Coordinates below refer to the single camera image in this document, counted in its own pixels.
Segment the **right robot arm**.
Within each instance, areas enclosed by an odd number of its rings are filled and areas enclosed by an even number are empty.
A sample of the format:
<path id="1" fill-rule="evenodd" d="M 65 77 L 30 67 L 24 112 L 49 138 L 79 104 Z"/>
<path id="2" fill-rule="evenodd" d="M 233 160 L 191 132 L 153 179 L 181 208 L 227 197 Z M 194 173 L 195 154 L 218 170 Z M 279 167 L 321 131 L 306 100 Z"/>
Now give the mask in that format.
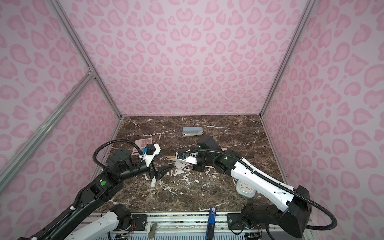
<path id="1" fill-rule="evenodd" d="M 295 188 L 275 180 L 232 150 L 193 150 L 186 152 L 185 157 L 194 157 L 199 165 L 212 166 L 221 174 L 245 182 L 272 202 L 264 206 L 247 204 L 242 210 L 244 225 L 278 225 L 295 238 L 303 237 L 312 207 L 296 195 L 309 199 L 310 194 L 306 188 Z"/>

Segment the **beige lined letter paper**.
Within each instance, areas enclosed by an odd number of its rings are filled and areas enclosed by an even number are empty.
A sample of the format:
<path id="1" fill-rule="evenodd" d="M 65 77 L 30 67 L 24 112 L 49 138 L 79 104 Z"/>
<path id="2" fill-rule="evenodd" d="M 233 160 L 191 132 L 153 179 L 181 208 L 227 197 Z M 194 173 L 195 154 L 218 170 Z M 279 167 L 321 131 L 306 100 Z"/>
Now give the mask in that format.
<path id="1" fill-rule="evenodd" d="M 175 157 L 175 156 L 166 156 L 166 160 L 175 161 L 175 162 L 180 162 L 180 163 L 186 163 L 185 160 L 178 159 L 178 158 Z"/>

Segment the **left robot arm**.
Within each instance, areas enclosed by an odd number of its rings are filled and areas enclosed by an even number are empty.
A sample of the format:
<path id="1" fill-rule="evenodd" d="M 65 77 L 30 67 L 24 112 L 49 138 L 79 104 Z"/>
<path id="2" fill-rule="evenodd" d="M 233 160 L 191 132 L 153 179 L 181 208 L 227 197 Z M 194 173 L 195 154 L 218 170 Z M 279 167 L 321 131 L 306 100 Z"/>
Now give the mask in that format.
<path id="1" fill-rule="evenodd" d="M 28 239 L 64 240 L 91 213 L 122 190 L 125 180 L 144 173 L 159 180 L 173 167 L 165 165 L 155 169 L 153 164 L 147 166 L 144 160 L 134 164 L 130 150 L 118 149 L 108 157 L 106 169 L 78 192 L 74 202 Z"/>

